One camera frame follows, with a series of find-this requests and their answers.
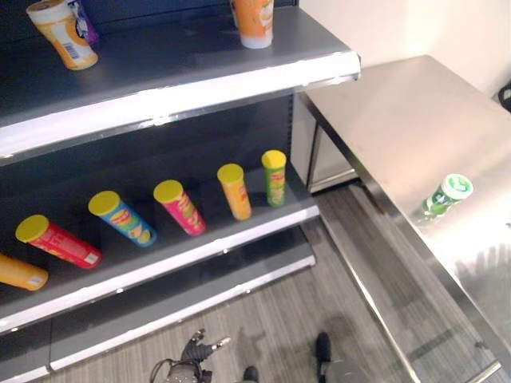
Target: pringles can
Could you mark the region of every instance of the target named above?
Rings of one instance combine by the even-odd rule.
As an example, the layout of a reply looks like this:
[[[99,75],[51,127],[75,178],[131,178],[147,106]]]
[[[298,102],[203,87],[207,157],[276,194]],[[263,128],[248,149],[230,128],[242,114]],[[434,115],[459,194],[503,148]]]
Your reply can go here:
[[[48,281],[48,271],[0,253],[0,282],[35,291]]]
[[[176,180],[160,182],[153,191],[154,199],[189,235],[200,235],[206,230],[206,222],[184,192],[183,185]]]
[[[114,191],[97,193],[89,201],[89,211],[140,247],[151,246],[156,241],[154,229]]]
[[[31,215],[21,221],[15,235],[24,243],[84,269],[95,267],[102,257],[96,247],[51,223],[44,215]]]
[[[280,150],[268,150],[261,157],[266,179],[266,196],[270,206],[284,205],[286,190],[286,155]]]
[[[244,182],[243,169],[238,164],[225,164],[216,173],[224,189],[232,215],[239,221],[249,219],[252,215],[250,199]]]
[[[461,174],[449,174],[435,193],[422,202],[423,214],[431,218],[444,215],[454,204],[469,198],[473,193],[470,180]]]

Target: stainless steel table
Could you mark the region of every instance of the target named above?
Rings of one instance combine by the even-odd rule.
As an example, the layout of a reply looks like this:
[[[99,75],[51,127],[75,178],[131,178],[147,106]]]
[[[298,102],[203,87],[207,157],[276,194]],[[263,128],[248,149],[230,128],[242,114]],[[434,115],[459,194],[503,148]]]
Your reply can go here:
[[[427,56],[302,99],[511,376],[511,115]],[[474,194],[422,222],[449,173]]]

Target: wooden floor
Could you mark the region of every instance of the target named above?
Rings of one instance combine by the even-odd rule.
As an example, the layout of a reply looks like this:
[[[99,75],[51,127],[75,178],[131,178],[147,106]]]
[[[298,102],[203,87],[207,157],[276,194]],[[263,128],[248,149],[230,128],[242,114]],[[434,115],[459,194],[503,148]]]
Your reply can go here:
[[[454,302],[361,188],[338,188],[317,200],[421,381],[463,382],[493,360],[474,346],[478,336]],[[259,368],[261,382],[315,382],[311,347],[322,330],[331,335],[334,357],[352,359],[371,381],[410,381],[321,222],[303,229],[317,266],[39,382],[146,382],[153,365],[178,358],[199,328],[207,329],[207,341],[232,337],[204,364],[214,382],[238,381],[248,365]],[[501,374],[489,381],[507,380]]]

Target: shelf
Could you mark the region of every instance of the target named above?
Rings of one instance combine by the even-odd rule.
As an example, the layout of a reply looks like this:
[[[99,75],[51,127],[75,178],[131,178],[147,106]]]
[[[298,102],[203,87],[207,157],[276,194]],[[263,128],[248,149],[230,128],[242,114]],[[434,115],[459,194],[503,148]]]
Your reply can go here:
[[[0,338],[0,382],[24,383],[50,372],[50,321]]]
[[[227,17],[123,30],[78,72],[46,41],[2,47],[0,165],[360,72],[358,55],[299,7],[275,9],[274,32],[271,47],[245,49]]]
[[[3,250],[10,249],[13,252],[8,251],[8,254],[47,269],[50,279],[44,288],[35,293],[7,285],[0,286],[1,333],[114,294],[118,289],[125,289],[203,261],[220,252],[293,227],[319,214],[315,201],[291,166],[287,168],[286,174],[286,203],[278,208],[269,207],[264,192],[263,169],[259,168],[245,175],[253,208],[252,217],[245,221],[239,222],[232,218],[216,179],[187,190],[208,225],[204,234],[190,237],[151,196],[152,187],[164,179],[161,175],[165,174],[165,168],[156,164],[150,163],[143,174],[146,184],[149,185],[145,191],[145,194],[149,195],[147,200],[137,203],[126,200],[158,233],[156,243],[145,249],[132,244],[86,211],[86,196],[101,190],[101,185],[104,188],[104,180],[120,184],[124,179],[125,182],[135,183],[137,189],[143,189],[140,185],[145,184],[141,180],[139,182],[135,176],[129,178],[130,174],[134,175],[133,165],[124,171],[115,168],[0,200],[5,213],[5,219],[0,223],[0,239],[12,237],[16,224],[22,217],[38,212],[37,209],[46,205],[42,214],[47,214],[71,232],[100,247],[104,255],[97,267],[83,270],[14,240]],[[69,217],[67,210],[78,207],[82,210],[78,211],[76,216],[81,221],[74,223],[74,215]]]
[[[52,369],[176,323],[315,264],[294,227],[52,319]]]

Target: green can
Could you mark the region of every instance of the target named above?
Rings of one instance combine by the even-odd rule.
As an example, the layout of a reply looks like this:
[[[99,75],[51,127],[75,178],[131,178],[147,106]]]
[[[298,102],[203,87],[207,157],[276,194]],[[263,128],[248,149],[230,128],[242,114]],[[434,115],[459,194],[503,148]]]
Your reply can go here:
[[[266,181],[266,196],[270,206],[278,207],[286,201],[287,157],[280,150],[268,150],[261,157]]]
[[[461,174],[449,174],[438,186],[436,192],[422,202],[425,215],[444,215],[451,206],[468,198],[473,193],[473,185]]]

